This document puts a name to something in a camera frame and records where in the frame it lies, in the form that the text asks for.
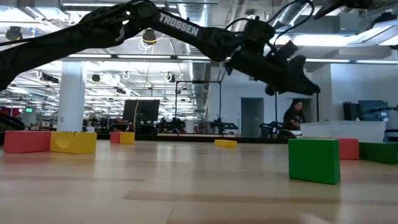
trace yellow block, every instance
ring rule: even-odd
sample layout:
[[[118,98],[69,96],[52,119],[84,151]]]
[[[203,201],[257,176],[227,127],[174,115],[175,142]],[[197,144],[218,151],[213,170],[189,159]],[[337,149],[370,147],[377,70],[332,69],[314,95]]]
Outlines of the yellow block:
[[[231,140],[215,140],[214,144],[216,146],[223,146],[223,147],[237,147],[238,146],[237,141],[231,141]]]
[[[95,153],[97,133],[52,132],[50,151],[73,154]]]
[[[120,133],[120,144],[134,144],[135,141],[135,133]]]

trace green object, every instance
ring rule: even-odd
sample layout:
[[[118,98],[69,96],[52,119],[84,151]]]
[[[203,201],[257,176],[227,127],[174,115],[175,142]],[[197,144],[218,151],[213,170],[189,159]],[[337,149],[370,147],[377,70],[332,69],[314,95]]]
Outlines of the green object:
[[[289,139],[291,179],[337,184],[340,155],[337,139]]]
[[[397,164],[397,144],[360,142],[359,159],[386,164]]]

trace robot arm in background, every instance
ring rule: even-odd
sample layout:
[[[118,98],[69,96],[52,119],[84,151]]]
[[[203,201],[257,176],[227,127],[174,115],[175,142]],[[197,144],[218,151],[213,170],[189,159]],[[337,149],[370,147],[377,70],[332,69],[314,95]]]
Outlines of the robot arm in background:
[[[237,69],[279,91],[312,95],[320,91],[303,74],[305,57],[287,59],[298,49],[289,42],[281,49],[270,44],[275,30],[267,22],[247,19],[243,32],[201,27],[189,20],[158,9],[148,0],[133,0],[102,7],[87,14],[79,24],[32,39],[6,42],[24,44],[0,52],[0,90],[22,72],[53,62],[85,49],[103,49],[122,44],[142,30],[152,28],[195,46],[210,59],[221,62],[230,74]],[[264,46],[273,51],[263,56]]]

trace red block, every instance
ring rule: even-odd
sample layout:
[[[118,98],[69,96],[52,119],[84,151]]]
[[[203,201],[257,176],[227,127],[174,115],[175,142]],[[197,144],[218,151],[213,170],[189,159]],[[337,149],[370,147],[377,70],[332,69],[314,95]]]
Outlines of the red block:
[[[6,131],[4,152],[27,153],[50,150],[50,131]]]
[[[340,159],[359,159],[358,139],[338,138]]]
[[[120,143],[120,132],[119,131],[111,132],[111,143]]]

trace floor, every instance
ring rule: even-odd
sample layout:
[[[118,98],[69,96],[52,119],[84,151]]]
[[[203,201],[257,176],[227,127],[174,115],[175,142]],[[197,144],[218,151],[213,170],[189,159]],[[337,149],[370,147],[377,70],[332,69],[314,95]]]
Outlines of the floor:
[[[98,141],[96,154],[0,157],[1,224],[398,223],[397,166],[342,161],[340,185],[289,180],[286,145]]]

